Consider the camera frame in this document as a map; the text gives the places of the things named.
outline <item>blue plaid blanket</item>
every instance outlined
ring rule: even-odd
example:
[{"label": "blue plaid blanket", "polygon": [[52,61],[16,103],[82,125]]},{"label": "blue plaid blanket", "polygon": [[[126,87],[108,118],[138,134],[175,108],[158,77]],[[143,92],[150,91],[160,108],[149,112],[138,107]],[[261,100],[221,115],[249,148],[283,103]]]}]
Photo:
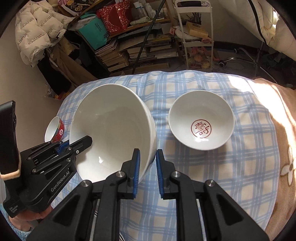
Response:
[{"label": "blue plaid blanket", "polygon": [[[157,128],[157,147],[165,159],[192,179],[213,179],[265,229],[276,200],[279,178],[279,150],[275,127],[268,110],[253,94],[249,79],[228,74],[161,71],[111,77],[83,84],[63,102],[58,116],[65,124],[64,140],[82,99],[95,87],[116,83],[134,91],[148,106]],[[182,145],[168,126],[173,102],[192,90],[208,90],[231,106],[235,128],[230,140],[211,151]],[[76,174],[52,203],[55,207],[81,181]],[[176,240],[176,202],[159,195],[155,162],[139,183],[135,200],[121,202],[121,232],[128,240]]]}]

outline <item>white flower pattern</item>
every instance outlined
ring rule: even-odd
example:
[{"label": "white flower pattern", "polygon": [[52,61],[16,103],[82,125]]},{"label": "white flower pattern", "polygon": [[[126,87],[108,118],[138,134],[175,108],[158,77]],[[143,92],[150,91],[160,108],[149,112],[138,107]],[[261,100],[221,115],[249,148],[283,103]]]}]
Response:
[{"label": "white flower pattern", "polygon": [[288,149],[288,157],[289,157],[289,164],[283,166],[281,170],[281,176],[288,174],[288,183],[289,183],[289,186],[291,186],[293,182],[293,177],[294,177],[294,170],[296,168],[296,160],[293,160],[291,146],[289,146],[289,149]]}]

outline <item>white cart frame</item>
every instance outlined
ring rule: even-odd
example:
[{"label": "white cart frame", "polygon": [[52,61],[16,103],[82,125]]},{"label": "white cart frame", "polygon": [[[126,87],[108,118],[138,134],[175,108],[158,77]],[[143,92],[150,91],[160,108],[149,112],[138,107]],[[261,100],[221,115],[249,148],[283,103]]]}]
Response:
[{"label": "white cart frame", "polygon": [[[182,31],[182,37],[183,37],[183,47],[185,49],[185,58],[186,58],[186,69],[188,69],[188,56],[187,56],[187,48],[188,47],[211,47],[211,66],[210,69],[201,69],[201,70],[212,70],[213,69],[213,48],[214,48],[214,39],[213,39],[213,15],[212,15],[212,6],[211,3],[208,0],[202,0],[203,2],[207,2],[209,4],[208,7],[178,7],[179,2],[185,2],[185,1],[199,1],[199,0],[176,0],[175,1],[175,10],[179,18],[179,24],[181,27]],[[186,40],[184,37],[184,30],[183,30],[183,25],[182,25],[182,20],[180,13],[191,13],[191,12],[207,12],[210,14],[211,17],[211,39],[212,43],[205,44],[201,41],[197,40]]]}]

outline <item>red seal stamp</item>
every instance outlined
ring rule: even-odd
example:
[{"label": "red seal stamp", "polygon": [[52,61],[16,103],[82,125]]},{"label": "red seal stamp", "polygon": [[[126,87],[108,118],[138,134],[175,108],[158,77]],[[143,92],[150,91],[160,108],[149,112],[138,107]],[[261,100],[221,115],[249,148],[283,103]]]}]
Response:
[{"label": "red seal stamp", "polygon": [[206,138],[211,134],[212,127],[208,121],[200,119],[192,123],[191,132],[198,138]]}]

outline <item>small white bowl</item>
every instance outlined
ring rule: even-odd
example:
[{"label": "small white bowl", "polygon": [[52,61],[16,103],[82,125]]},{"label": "small white bowl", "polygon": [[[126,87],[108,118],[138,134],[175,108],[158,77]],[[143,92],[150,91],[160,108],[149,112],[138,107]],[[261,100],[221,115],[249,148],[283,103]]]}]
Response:
[{"label": "small white bowl", "polygon": [[191,91],[175,100],[168,114],[170,130],[178,141],[196,150],[224,145],[234,129],[228,103],[209,91]]},{"label": "small white bowl", "polygon": [[144,102],[130,89],[117,84],[101,85],[78,106],[70,129],[70,143],[89,135],[92,146],[77,155],[82,179],[98,182],[119,171],[123,162],[140,149],[139,181],[156,153],[156,129]]},{"label": "small white bowl", "polygon": [[63,121],[58,116],[56,116],[51,120],[46,129],[44,142],[59,142],[63,137],[64,131],[65,126]]}]

